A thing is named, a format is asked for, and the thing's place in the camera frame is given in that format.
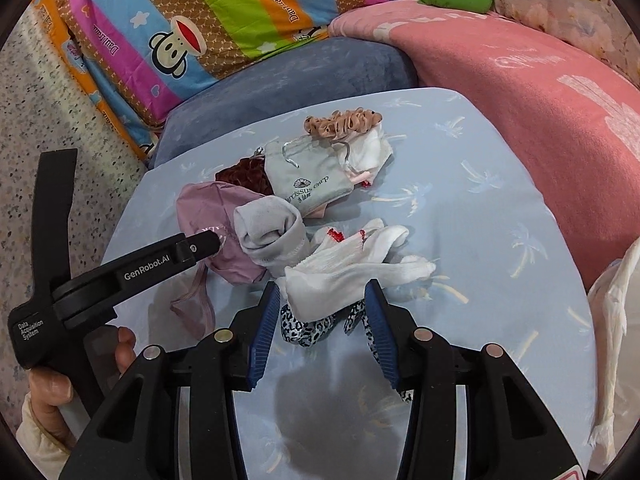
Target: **light blue tablecloth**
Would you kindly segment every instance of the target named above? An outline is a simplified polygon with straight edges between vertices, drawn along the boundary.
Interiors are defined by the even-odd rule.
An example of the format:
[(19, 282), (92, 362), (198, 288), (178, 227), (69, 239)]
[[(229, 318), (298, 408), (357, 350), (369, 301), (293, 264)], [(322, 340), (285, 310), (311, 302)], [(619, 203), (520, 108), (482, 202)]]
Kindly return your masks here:
[[(329, 207), (324, 222), (346, 235), (377, 217), (406, 225), (410, 236), (394, 258), (419, 254), (437, 269), (428, 282), (388, 290), (389, 300), (452, 344), (503, 345), (586, 467), (596, 368), (580, 276), (523, 165), (491, 123), (453, 91), (412, 89), (316, 105), (191, 150), (145, 175), (106, 260), (177, 233), (175, 199), (185, 184), (212, 179), (268, 140), (301, 135), (307, 115), (358, 106), (382, 113), (394, 156), (372, 187), (357, 188)], [(117, 323), (135, 330), (138, 350), (151, 343), (167, 350), (194, 343), (168, 310), (190, 275), (117, 308)], [(231, 287), (211, 278), (207, 287), (219, 326), (255, 304), (263, 285)], [(264, 378), (251, 394), (235, 399), (252, 480), (396, 478), (410, 407), (383, 379), (362, 327), (350, 336), (336, 327), (310, 349), (285, 343), (276, 330)], [(457, 475), (463, 478), (461, 420), (459, 427)]]

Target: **green stripe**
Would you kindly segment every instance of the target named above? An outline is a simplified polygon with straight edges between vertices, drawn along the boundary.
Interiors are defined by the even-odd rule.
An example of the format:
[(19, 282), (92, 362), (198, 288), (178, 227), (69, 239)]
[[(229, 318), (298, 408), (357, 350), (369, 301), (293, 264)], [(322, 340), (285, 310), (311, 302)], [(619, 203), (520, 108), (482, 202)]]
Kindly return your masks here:
[(260, 0), (204, 0), (220, 20), (245, 56), (264, 56), (258, 50), (263, 43), (275, 43), (276, 49), (290, 43), (280, 37)]

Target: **terrazzo floor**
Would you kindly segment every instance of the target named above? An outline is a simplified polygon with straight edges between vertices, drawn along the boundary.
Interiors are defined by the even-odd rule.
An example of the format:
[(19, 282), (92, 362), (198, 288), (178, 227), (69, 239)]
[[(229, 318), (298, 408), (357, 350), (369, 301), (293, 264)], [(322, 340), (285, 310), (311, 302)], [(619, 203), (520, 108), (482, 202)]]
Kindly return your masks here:
[(15, 430), (27, 384), (6, 320), (31, 295), (31, 200), (38, 156), (79, 149), (69, 218), (73, 276), (100, 263), (145, 168), (68, 74), (31, 9), (0, 52), (0, 66), (0, 412)]

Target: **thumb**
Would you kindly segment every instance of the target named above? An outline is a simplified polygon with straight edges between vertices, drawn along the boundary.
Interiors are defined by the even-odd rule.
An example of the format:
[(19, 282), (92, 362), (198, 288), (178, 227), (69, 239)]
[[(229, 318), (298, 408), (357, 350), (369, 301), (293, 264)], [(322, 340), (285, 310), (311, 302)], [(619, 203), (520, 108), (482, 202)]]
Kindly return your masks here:
[(69, 378), (49, 368), (34, 368), (29, 373), (29, 386), (34, 418), (60, 443), (72, 447), (73, 435), (58, 409), (73, 399)]

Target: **gray velvet cushion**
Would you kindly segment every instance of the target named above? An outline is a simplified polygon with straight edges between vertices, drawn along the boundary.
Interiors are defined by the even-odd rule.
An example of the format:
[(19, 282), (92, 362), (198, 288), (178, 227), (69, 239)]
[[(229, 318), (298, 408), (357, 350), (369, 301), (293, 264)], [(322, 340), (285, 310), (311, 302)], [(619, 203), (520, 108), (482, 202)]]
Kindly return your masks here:
[(298, 108), (416, 86), (414, 66), (395, 47), (353, 38), (316, 41), (233, 74), (178, 106), (169, 114), (153, 165)]

